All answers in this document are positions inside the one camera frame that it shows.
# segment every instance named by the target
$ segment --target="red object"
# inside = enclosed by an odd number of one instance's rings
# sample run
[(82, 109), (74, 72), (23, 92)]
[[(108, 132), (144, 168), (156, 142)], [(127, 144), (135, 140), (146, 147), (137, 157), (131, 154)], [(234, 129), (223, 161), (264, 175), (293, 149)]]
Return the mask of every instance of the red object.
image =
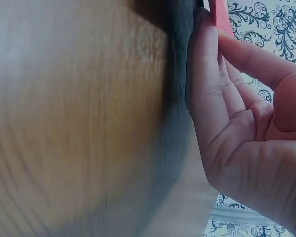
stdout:
[(209, 0), (209, 7), (216, 27), (234, 37), (223, 0)]

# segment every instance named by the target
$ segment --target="blue floral pattern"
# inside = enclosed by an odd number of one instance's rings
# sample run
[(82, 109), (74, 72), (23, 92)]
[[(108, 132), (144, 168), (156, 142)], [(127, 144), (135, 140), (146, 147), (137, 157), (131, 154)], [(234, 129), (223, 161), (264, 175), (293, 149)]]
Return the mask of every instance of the blue floral pattern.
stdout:
[[(238, 40), (296, 63), (296, 0), (228, 0), (230, 23)], [(243, 74), (258, 95), (273, 103), (273, 91)], [(202, 237), (293, 237), (288, 230), (219, 194)]]

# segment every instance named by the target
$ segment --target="palm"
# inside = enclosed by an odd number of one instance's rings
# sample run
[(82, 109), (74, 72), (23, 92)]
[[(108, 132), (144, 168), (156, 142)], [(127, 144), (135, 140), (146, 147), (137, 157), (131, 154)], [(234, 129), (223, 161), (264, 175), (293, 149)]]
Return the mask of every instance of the palm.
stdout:
[[(296, 65), (222, 35), (218, 53), (216, 28), (203, 21), (191, 38), (188, 89), (208, 180), (296, 231)], [(274, 90), (274, 107), (233, 65)]]

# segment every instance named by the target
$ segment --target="wooden surface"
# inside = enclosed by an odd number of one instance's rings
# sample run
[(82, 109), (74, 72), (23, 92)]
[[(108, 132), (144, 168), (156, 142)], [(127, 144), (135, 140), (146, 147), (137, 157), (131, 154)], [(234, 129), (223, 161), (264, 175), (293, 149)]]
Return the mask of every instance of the wooden surface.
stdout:
[(200, 236), (194, 7), (0, 0), (0, 237)]

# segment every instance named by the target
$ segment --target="skin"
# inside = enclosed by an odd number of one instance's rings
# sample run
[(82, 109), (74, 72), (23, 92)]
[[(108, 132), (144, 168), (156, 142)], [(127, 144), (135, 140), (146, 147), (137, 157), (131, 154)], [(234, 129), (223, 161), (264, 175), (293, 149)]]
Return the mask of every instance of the skin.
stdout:
[[(208, 181), (296, 235), (296, 65), (194, 15), (187, 105)], [(239, 71), (270, 86), (274, 106)]]

